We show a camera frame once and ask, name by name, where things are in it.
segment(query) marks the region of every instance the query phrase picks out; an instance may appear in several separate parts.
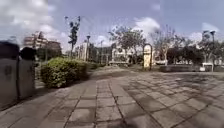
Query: building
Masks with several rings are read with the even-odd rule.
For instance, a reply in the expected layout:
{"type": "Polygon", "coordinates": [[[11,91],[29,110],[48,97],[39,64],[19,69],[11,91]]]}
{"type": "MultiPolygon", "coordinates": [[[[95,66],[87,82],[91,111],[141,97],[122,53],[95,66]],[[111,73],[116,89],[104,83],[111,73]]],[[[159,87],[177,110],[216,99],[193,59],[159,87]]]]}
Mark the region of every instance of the building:
{"type": "Polygon", "coordinates": [[[93,43],[84,41],[75,48],[75,58],[96,63],[108,64],[112,58],[111,47],[95,47],[93,43]]]}
{"type": "Polygon", "coordinates": [[[35,39],[34,37],[25,37],[23,40],[23,47],[41,48],[46,45],[47,39],[35,39]]]}
{"type": "Polygon", "coordinates": [[[47,40],[44,39],[35,39],[34,37],[25,37],[23,40],[23,47],[30,47],[30,48],[49,48],[55,51],[61,51],[60,42],[57,40],[47,40]]]}
{"type": "Polygon", "coordinates": [[[54,51],[61,51],[61,43],[57,40],[49,40],[47,41],[47,48],[54,51]]]}

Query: pole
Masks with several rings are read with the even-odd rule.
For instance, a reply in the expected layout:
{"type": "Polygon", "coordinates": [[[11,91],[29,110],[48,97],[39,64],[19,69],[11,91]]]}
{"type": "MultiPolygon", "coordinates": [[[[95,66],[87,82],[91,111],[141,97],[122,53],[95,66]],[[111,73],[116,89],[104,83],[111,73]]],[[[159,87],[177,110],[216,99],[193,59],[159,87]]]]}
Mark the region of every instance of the pole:
{"type": "Polygon", "coordinates": [[[215,51],[215,31],[211,31],[210,32],[211,35],[212,35],[212,43],[213,43],[213,48],[212,48],[212,72],[214,72],[214,65],[215,65],[215,54],[214,54],[214,51],[215,51]]]}
{"type": "Polygon", "coordinates": [[[100,43],[101,43],[101,46],[100,46],[100,49],[101,49],[101,50],[100,50],[100,51],[101,51],[101,52],[100,52],[100,64],[102,64],[102,60],[103,60],[103,59],[102,59],[102,58],[103,58],[103,46],[102,46],[102,45],[103,45],[103,41],[101,41],[100,43]]]}
{"type": "Polygon", "coordinates": [[[45,61],[47,61],[47,58],[48,58],[47,45],[48,45],[48,41],[46,41],[46,46],[45,46],[45,61]]]}

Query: signboard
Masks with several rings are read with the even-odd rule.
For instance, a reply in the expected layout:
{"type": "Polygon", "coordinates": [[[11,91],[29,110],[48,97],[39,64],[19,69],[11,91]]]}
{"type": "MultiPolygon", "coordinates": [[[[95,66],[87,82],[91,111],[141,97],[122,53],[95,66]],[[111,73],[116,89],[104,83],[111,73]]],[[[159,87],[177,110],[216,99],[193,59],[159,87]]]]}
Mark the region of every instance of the signboard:
{"type": "Polygon", "coordinates": [[[151,55],[152,49],[150,45],[144,47],[144,68],[150,68],[151,66],[151,55]]]}

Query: shrub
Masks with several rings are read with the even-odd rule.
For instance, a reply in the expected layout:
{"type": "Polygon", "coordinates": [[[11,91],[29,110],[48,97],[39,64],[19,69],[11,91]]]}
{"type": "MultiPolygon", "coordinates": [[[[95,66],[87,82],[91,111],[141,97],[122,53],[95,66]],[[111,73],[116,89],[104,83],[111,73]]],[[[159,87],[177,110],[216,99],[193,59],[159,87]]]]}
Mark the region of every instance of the shrub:
{"type": "Polygon", "coordinates": [[[54,58],[41,67],[41,79],[46,87],[64,87],[87,78],[87,64],[64,58],[54,58]]]}

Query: paved walkway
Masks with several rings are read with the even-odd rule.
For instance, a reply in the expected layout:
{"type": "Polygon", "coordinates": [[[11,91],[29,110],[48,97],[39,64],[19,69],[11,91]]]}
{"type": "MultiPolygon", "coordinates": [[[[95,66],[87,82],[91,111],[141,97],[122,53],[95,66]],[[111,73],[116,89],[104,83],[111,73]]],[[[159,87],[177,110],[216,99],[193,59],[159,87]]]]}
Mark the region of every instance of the paved walkway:
{"type": "Polygon", "coordinates": [[[0,128],[223,128],[224,81],[136,73],[49,92],[0,113],[0,128]]]}

